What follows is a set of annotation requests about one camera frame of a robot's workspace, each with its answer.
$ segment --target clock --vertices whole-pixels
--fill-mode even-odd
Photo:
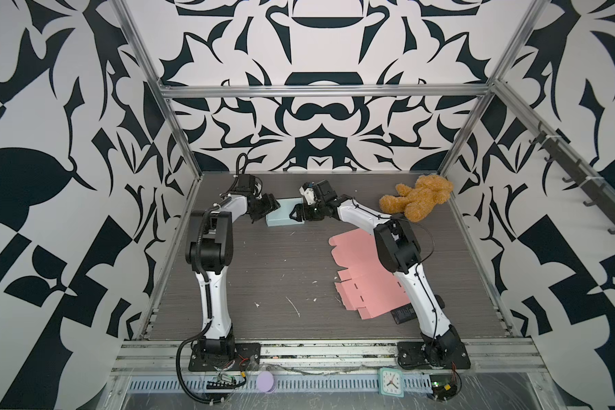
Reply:
[[[381,367],[378,370],[378,384],[381,394],[403,397],[403,373],[400,370]]]

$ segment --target orange stuffed animal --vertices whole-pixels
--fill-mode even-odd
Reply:
[[[403,213],[413,222],[426,218],[436,203],[443,204],[453,191],[453,184],[443,176],[422,175],[414,189],[405,184],[396,185],[400,196],[385,195],[380,198],[380,209],[388,214]]]

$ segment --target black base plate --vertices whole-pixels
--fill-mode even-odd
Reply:
[[[403,369],[433,369],[433,366],[426,359],[422,347],[425,342],[398,342],[399,357],[397,361]],[[453,363],[457,369],[469,369],[472,363],[469,361],[467,349],[463,343],[459,343],[458,347],[446,359],[439,362],[437,367],[442,369],[451,369]]]
[[[259,343],[235,343],[235,364],[230,370],[238,371],[241,357],[252,359],[258,355],[258,361],[262,347]],[[201,357],[201,349],[197,343],[191,349],[191,358],[189,359],[189,371],[214,371],[215,367],[205,361],[205,356]]]

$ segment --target patterned wall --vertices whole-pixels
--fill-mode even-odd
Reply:
[[[192,181],[108,3],[0,0],[0,408],[99,392]]]
[[[484,82],[529,3],[128,0],[169,85]]]
[[[172,106],[203,170],[437,170],[473,96],[184,98]]]
[[[615,406],[615,235],[494,98],[448,177],[492,283],[569,404]]]
[[[553,0],[506,79],[615,188],[615,0]]]

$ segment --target unfolded pink box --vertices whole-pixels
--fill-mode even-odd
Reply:
[[[338,272],[335,283],[348,310],[357,310],[363,319],[380,316],[410,303],[394,275],[380,264],[374,237],[356,229],[331,237],[332,257],[346,268]]]

